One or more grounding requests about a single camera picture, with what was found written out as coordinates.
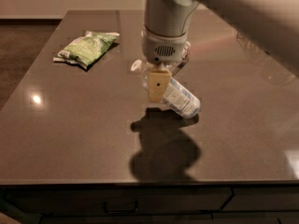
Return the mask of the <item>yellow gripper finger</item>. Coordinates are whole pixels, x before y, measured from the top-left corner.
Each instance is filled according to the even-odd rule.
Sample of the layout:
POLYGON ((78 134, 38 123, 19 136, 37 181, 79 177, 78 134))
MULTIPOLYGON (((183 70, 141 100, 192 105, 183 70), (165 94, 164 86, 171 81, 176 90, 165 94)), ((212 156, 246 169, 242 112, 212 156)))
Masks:
POLYGON ((160 103, 164 97, 172 74, 164 65, 155 65, 148 72, 149 101, 151 103, 160 103))

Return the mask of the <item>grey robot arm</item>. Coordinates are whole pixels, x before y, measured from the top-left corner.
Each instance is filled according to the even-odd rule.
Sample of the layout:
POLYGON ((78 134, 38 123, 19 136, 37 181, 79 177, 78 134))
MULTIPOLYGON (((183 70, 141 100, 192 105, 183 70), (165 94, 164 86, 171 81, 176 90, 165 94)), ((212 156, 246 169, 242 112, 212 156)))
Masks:
POLYGON ((299 68, 299 0, 146 0, 142 51, 153 64, 177 62, 202 4, 293 73, 299 68))

